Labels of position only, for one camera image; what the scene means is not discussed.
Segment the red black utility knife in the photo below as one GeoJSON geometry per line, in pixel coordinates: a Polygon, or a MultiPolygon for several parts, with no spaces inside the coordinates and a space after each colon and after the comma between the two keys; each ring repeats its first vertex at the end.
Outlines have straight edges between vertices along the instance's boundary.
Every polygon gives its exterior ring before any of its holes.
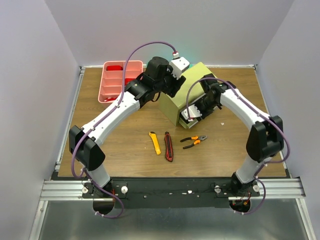
{"type": "Polygon", "coordinates": [[[164,142],[165,142],[165,158],[169,162],[173,162],[174,153],[173,153],[173,145],[170,133],[168,131],[164,134],[164,142]]]}

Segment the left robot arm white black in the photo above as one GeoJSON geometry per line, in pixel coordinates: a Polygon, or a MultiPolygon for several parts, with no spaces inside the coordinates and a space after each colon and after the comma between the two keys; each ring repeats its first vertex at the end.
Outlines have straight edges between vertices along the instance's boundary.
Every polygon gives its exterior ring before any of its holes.
{"type": "Polygon", "coordinates": [[[83,172],[91,179],[93,191],[99,197],[114,196],[111,177],[103,166],[106,156],[101,145],[123,120],[152,101],[156,94],[163,93],[173,98],[186,81],[183,72],[189,66],[183,57],[171,61],[153,57],[145,71],[127,83],[109,107],[83,127],[74,125],[69,130],[71,160],[83,165],[83,172]]]}

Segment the yellow utility knife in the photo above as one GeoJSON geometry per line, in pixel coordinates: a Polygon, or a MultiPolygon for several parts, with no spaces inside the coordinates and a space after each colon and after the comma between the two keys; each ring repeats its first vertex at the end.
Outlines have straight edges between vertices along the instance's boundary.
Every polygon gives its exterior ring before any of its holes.
{"type": "Polygon", "coordinates": [[[153,146],[154,146],[154,150],[156,152],[157,155],[160,155],[161,154],[161,149],[160,149],[160,146],[159,146],[159,142],[158,142],[158,138],[157,138],[157,135],[155,132],[153,131],[150,131],[149,133],[149,136],[153,142],[153,146]]]}

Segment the olive green drawer cabinet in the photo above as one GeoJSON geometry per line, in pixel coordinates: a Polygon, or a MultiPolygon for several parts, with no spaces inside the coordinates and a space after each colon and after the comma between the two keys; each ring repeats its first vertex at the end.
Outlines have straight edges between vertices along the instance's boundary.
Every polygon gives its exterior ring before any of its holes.
{"type": "Polygon", "coordinates": [[[181,112],[186,109],[186,101],[189,105],[193,105],[196,100],[201,98],[205,92],[200,83],[197,83],[187,97],[187,93],[194,82],[205,77],[215,77],[214,73],[207,68],[202,62],[199,62],[192,67],[188,68],[182,76],[186,78],[185,82],[177,92],[175,97],[171,98],[168,95],[162,93],[159,97],[159,110],[169,119],[169,121],[175,126],[181,126],[184,129],[190,129],[195,126],[202,119],[196,118],[193,121],[187,122],[181,116],[181,112]]]}

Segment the combination pliers orange handles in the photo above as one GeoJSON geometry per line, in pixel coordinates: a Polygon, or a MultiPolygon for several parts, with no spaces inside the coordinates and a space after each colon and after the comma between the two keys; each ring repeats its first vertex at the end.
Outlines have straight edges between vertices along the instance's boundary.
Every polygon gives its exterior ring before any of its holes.
{"type": "Polygon", "coordinates": [[[206,140],[208,138],[207,135],[201,135],[201,136],[192,136],[192,137],[186,137],[180,140],[181,143],[186,142],[186,141],[193,141],[192,144],[186,145],[183,147],[183,149],[189,149],[194,147],[195,145],[201,143],[202,141],[206,140]]]}

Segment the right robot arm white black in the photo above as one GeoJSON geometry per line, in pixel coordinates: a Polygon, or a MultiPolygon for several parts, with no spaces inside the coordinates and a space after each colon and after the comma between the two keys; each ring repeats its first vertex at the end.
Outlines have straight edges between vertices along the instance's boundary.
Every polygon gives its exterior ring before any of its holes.
{"type": "Polygon", "coordinates": [[[226,107],[249,130],[247,155],[242,166],[232,174],[230,183],[230,191],[241,196],[253,185],[263,167],[272,163],[272,158],[283,150],[284,145],[290,147],[283,133],[283,120],[254,106],[229,81],[204,76],[200,84],[205,95],[195,104],[199,110],[226,107]]]}

